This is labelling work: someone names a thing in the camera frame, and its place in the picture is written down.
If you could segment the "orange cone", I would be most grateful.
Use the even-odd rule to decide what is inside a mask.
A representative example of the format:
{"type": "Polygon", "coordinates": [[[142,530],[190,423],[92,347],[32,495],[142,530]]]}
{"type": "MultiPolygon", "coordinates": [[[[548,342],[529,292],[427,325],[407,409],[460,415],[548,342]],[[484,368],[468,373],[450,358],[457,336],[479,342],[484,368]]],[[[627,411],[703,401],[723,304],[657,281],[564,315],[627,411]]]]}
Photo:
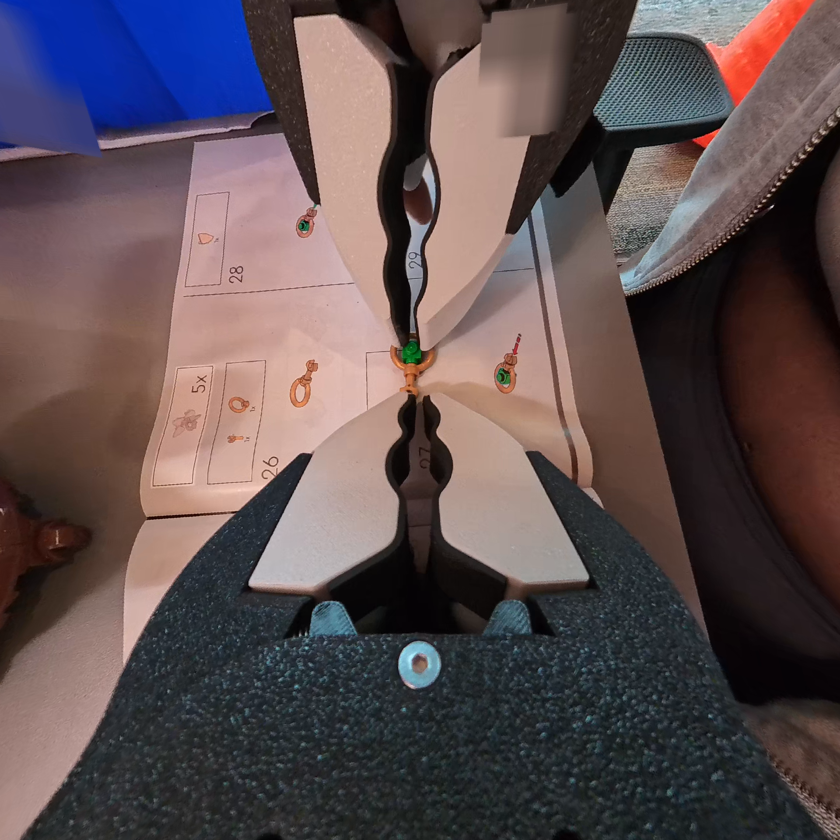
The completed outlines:
{"type": "Polygon", "coordinates": [[[811,5],[812,1],[771,1],[729,45],[707,44],[735,106],[811,5]]]}

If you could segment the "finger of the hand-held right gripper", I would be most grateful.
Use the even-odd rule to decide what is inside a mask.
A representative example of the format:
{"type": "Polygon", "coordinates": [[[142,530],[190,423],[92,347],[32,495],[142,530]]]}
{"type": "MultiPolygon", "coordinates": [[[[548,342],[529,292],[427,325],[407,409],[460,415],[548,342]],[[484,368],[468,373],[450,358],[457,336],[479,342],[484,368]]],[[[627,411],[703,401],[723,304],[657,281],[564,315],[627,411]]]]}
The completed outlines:
{"type": "Polygon", "coordinates": [[[411,331],[403,183],[424,146],[430,76],[339,15],[294,25],[318,203],[363,299],[402,345],[411,331]]]}
{"type": "Polygon", "coordinates": [[[436,181],[416,308],[421,346],[461,322],[507,251],[513,199],[529,138],[499,135],[501,89],[480,82],[481,45],[451,56],[427,100],[426,146],[436,181]]]}

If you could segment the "blue sheet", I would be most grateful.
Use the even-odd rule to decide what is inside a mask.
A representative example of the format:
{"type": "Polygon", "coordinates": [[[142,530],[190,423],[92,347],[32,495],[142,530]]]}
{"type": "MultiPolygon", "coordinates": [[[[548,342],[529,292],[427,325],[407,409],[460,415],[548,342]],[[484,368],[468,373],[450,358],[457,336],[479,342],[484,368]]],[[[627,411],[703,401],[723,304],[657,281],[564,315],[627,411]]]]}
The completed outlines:
{"type": "Polygon", "coordinates": [[[2,2],[2,161],[271,110],[240,2],[2,2]]]}

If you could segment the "brown plastic pot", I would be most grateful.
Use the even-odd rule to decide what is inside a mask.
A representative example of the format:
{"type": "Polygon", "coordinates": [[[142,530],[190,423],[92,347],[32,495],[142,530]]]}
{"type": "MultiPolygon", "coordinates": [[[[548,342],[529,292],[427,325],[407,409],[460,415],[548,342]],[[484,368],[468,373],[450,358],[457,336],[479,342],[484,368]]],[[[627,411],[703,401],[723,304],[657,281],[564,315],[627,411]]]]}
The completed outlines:
{"type": "Polygon", "coordinates": [[[70,561],[90,542],[88,528],[42,518],[29,497],[1,478],[1,624],[17,599],[22,575],[70,561]]]}

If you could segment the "person's dark garment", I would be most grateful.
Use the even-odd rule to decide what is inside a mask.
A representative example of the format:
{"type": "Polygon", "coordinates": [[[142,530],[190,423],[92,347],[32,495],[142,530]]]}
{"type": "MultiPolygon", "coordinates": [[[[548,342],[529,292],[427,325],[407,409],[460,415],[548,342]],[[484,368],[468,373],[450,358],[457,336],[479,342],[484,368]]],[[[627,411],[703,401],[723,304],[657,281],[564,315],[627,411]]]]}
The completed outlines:
{"type": "Polygon", "coordinates": [[[626,300],[710,643],[733,693],[838,702],[838,610],[781,537],[723,402],[718,315],[743,241],[626,300]]]}

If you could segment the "person's right hand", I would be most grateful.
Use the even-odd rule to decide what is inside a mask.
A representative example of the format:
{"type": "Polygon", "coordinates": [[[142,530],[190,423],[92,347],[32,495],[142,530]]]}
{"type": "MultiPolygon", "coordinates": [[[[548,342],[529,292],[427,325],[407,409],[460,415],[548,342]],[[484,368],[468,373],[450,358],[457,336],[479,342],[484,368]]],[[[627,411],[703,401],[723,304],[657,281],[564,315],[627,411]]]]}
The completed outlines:
{"type": "Polygon", "coordinates": [[[429,224],[434,212],[434,203],[424,180],[426,163],[427,155],[423,153],[406,167],[403,178],[405,210],[420,225],[429,224]]]}

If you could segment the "white paper sheet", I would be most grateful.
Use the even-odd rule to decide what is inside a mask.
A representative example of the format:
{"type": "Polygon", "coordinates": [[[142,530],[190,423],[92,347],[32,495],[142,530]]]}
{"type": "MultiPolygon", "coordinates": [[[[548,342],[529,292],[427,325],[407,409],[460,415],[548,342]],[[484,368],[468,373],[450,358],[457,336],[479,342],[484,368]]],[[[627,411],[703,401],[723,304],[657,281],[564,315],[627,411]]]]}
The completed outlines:
{"type": "Polygon", "coordinates": [[[98,136],[98,144],[100,152],[104,152],[208,134],[248,130],[263,117],[273,119],[275,114],[273,111],[258,111],[209,119],[156,123],[133,129],[108,129],[98,136]]]}

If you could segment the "white instruction booklet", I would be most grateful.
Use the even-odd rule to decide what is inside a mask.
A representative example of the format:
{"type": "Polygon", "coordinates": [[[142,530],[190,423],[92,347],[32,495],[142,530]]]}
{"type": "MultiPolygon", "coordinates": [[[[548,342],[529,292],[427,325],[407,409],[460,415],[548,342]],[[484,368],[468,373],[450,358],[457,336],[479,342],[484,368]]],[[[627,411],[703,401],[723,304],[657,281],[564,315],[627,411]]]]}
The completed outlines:
{"type": "MultiPolygon", "coordinates": [[[[396,393],[395,343],[361,298],[285,138],[197,142],[161,403],[143,461],[148,519],[123,602],[127,660],[196,551],[288,463],[396,393]]],[[[421,383],[538,450],[591,498],[541,203],[421,383]]]]}

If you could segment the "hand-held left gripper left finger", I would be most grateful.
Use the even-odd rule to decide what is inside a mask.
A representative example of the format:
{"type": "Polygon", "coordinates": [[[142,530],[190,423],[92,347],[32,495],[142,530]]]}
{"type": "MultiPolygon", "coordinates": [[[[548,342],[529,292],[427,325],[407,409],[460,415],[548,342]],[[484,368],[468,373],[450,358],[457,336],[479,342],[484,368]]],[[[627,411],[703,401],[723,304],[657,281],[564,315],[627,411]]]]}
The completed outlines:
{"type": "Polygon", "coordinates": [[[257,592],[344,604],[353,619],[413,578],[406,501],[416,398],[397,393],[318,446],[249,579],[257,592]]]}

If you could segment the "grey desk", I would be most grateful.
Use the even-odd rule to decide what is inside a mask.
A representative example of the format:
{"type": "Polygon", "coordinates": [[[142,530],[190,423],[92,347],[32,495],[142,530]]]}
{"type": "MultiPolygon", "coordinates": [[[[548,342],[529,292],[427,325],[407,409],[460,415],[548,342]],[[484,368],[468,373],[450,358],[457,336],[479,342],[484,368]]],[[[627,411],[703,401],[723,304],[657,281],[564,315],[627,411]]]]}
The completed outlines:
{"type": "MultiPolygon", "coordinates": [[[[123,669],[192,157],[177,140],[2,164],[2,476],[94,532],[3,627],[2,838],[61,785],[123,669]]],[[[703,626],[595,177],[542,202],[595,489],[703,626]]]]}

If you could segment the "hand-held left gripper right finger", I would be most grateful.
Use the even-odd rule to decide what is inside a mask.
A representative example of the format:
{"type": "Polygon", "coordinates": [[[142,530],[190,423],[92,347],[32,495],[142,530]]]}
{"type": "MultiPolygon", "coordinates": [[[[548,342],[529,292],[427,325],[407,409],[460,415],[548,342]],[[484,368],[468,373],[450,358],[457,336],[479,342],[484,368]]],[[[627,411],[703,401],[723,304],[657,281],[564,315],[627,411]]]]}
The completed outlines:
{"type": "Polygon", "coordinates": [[[433,500],[427,572],[483,618],[504,600],[580,590],[590,576],[519,442],[444,394],[423,399],[433,500]]]}

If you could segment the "person in grey jacket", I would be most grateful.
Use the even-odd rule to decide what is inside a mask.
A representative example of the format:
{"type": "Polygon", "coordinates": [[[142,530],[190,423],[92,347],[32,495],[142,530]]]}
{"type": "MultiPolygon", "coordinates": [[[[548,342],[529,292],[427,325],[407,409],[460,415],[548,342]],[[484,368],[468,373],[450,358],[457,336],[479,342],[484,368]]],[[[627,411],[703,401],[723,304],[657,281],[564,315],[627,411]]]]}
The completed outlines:
{"type": "MultiPolygon", "coordinates": [[[[743,241],[718,315],[724,406],[752,483],[838,610],[839,14],[813,2],[698,164],[627,297],[743,241]]],[[[838,838],[838,702],[743,702],[814,822],[838,838]]]]}

